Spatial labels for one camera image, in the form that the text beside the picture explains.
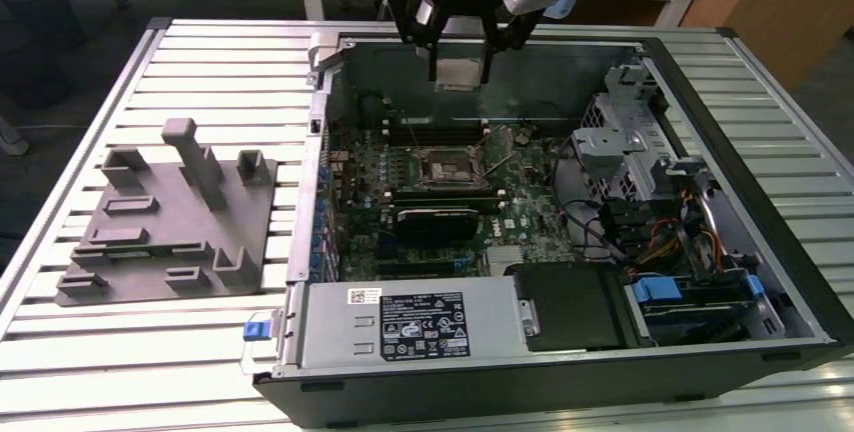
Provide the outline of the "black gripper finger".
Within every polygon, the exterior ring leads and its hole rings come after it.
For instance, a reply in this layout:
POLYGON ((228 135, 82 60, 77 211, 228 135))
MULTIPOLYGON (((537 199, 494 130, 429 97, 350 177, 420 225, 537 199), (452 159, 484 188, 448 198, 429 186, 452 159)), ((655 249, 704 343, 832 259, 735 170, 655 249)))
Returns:
POLYGON ((409 0, 385 1, 401 42, 414 45, 426 51, 426 80, 433 82, 436 80, 437 67, 437 41, 442 28, 442 18, 437 12, 437 7, 432 6, 426 14, 426 24, 421 24, 416 19, 417 11, 406 9, 409 0))
POLYGON ((484 43, 480 57, 480 83, 486 84, 490 74, 493 56, 506 49, 518 50, 541 19, 541 11, 534 10, 518 16, 504 27, 497 26, 493 12, 485 12, 481 17, 484 43))

